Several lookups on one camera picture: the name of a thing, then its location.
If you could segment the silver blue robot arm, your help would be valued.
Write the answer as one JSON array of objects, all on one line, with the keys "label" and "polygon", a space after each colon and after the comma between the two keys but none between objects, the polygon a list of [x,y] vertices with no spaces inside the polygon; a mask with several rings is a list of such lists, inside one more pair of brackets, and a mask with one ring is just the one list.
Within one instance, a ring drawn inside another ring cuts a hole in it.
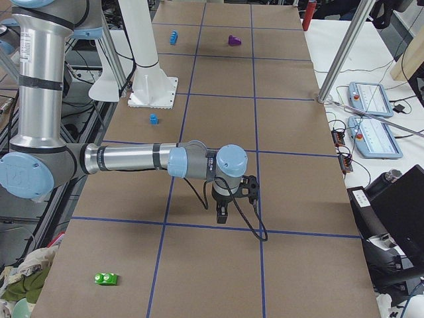
[{"label": "silver blue robot arm", "polygon": [[98,172],[164,170],[211,184],[219,224],[227,221],[229,203],[240,197],[256,203],[258,186],[246,175],[246,152],[234,144],[213,150],[198,140],[126,147],[65,142],[60,127],[66,41],[103,36],[101,2],[14,1],[12,15],[20,28],[20,67],[18,129],[1,158],[1,185],[9,193],[35,199]]},{"label": "silver blue robot arm", "polygon": [[64,45],[71,30],[51,20],[19,15],[1,27],[1,50],[21,54],[19,123],[1,159],[1,185],[11,194],[36,199],[81,176],[100,171],[165,170],[178,178],[212,181],[222,176],[218,156],[202,142],[98,146],[60,137]]}]

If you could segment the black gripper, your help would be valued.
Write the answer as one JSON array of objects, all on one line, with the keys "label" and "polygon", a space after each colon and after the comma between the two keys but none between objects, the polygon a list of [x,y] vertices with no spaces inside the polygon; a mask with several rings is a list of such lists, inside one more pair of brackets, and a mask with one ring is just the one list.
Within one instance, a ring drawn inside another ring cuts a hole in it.
[{"label": "black gripper", "polygon": [[228,218],[228,205],[233,200],[233,194],[221,187],[212,187],[212,196],[216,202],[217,223],[226,223]]}]

